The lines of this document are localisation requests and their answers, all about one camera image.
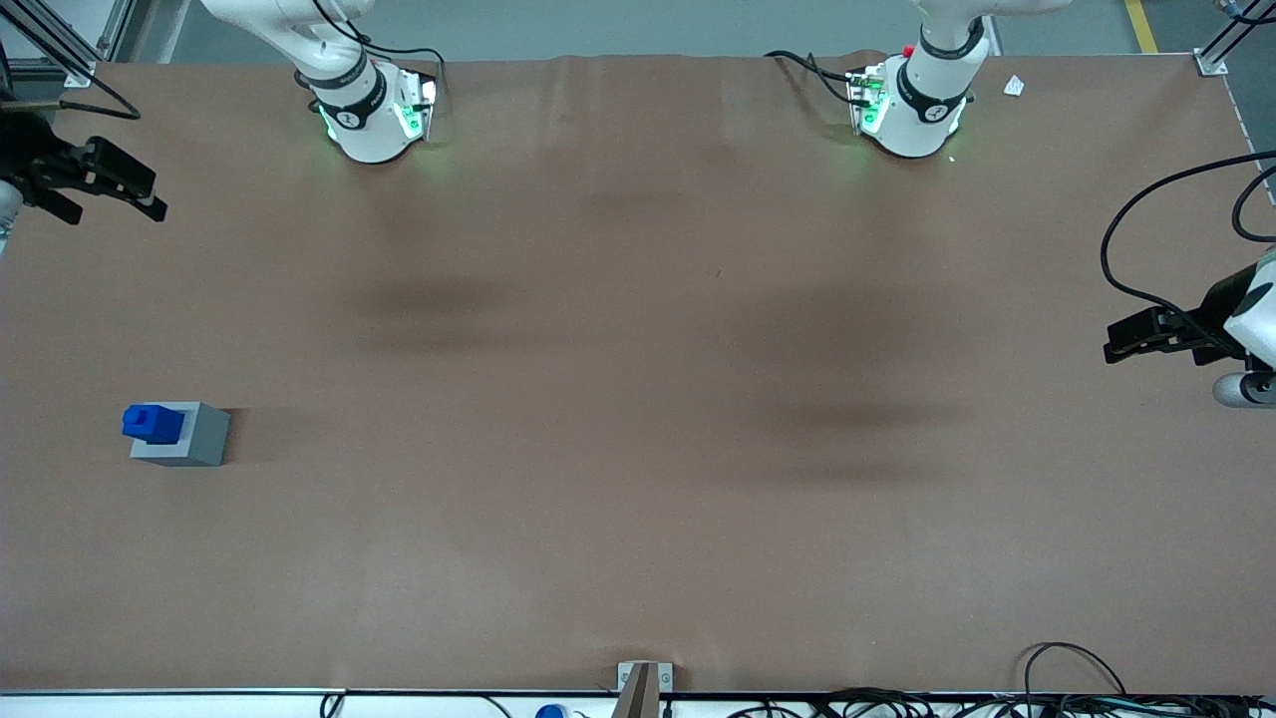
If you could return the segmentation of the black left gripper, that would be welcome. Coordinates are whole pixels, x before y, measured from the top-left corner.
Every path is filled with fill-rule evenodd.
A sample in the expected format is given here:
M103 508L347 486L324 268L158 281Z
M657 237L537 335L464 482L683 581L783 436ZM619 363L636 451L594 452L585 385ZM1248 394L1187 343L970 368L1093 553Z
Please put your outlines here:
M1120 363L1131 356L1180 351L1192 351L1194 365L1216 363L1224 358L1248 362L1248 349L1225 330L1224 323L1239 309L1254 275L1256 264L1250 264L1215 282L1198 309L1189 310L1191 321L1166 306L1148 306L1114 321L1108 326L1108 344L1102 346L1105 363Z

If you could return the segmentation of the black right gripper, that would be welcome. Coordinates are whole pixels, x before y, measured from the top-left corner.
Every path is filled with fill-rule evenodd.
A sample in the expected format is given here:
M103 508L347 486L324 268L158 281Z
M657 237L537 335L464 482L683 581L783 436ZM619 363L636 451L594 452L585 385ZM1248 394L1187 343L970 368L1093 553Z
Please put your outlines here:
M83 208L57 189L75 189L124 201L154 222L165 222L167 204L156 195L154 170L105 136L65 142L40 114L1 114L1 204L28 205L68 224Z

